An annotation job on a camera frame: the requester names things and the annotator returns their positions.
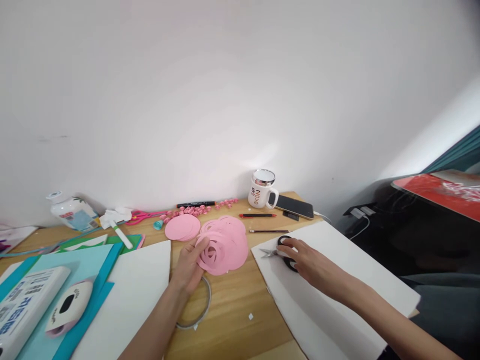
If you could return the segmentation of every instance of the pink paper circle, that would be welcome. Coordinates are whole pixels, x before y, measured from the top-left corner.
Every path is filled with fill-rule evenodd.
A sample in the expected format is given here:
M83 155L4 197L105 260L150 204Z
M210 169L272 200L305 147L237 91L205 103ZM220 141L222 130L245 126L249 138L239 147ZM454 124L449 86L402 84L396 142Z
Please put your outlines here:
M244 224L233 216L209 220L200 229L196 244L205 237L210 242L198 258L198 265L211 275L240 268L247 260L249 246Z
M165 236L170 240L188 241L200 230L200 221L190 214L173 217L165 227Z

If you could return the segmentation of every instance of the smartphone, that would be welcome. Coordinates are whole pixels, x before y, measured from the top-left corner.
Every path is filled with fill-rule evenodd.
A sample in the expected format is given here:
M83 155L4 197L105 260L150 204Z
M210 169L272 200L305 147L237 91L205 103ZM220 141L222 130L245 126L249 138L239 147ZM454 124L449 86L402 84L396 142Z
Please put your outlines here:
M275 202L275 194L270 193L270 199L268 203L271 205ZM284 210L286 212L301 216L302 218L313 220L314 218L314 207L308 202L303 202L300 200L292 199L291 197L286 197L279 195L278 201L275 206L277 209Z

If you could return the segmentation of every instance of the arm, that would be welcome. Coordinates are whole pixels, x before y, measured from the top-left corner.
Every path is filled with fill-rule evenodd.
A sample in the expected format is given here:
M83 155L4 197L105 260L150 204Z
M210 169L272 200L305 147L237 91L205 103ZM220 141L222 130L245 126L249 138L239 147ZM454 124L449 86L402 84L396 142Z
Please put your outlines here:
M196 242L195 238L180 251L170 283L118 360L159 360L165 354L177 320L204 273L197 259L209 240L195 247Z
M460 359L399 313L370 286L343 271L302 240L290 238L283 243L285 246L278 246L278 250L296 261L295 268L300 276L360 315L402 360Z

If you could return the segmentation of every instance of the gray pants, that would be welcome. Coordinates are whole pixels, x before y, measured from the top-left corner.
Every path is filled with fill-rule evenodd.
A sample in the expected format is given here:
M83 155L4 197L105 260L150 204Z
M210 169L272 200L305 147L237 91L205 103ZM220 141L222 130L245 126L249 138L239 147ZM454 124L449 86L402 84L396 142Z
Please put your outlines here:
M403 276L421 295L411 320L464 360L480 359L480 275L457 272ZM395 359L391 349L380 359Z

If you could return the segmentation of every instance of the scissors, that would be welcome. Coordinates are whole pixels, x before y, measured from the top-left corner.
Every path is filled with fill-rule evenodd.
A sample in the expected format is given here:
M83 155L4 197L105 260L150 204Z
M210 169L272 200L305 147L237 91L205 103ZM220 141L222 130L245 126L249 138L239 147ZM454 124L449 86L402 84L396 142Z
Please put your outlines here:
M278 241L276 242L277 245L283 245L282 243L282 239L291 239L292 237L291 236L288 236L288 235L283 235L283 236L280 236L278 238ZM293 260L292 258L288 257L288 256L284 256L283 255L283 252L281 251L278 251L278 250L267 250L267 249L260 249L262 250L264 253L266 253L266 255L263 255L261 258L270 258L272 256L279 256L283 259L283 262L285 263L285 265L292 271L298 273L298 270L296 268L294 268L292 266L291 263L295 263L295 260Z
M153 218L155 216L160 216L166 214L166 211L157 211L157 212L145 212L141 210L134 210L131 212L131 220L128 220L126 225L135 225L142 222L145 219Z

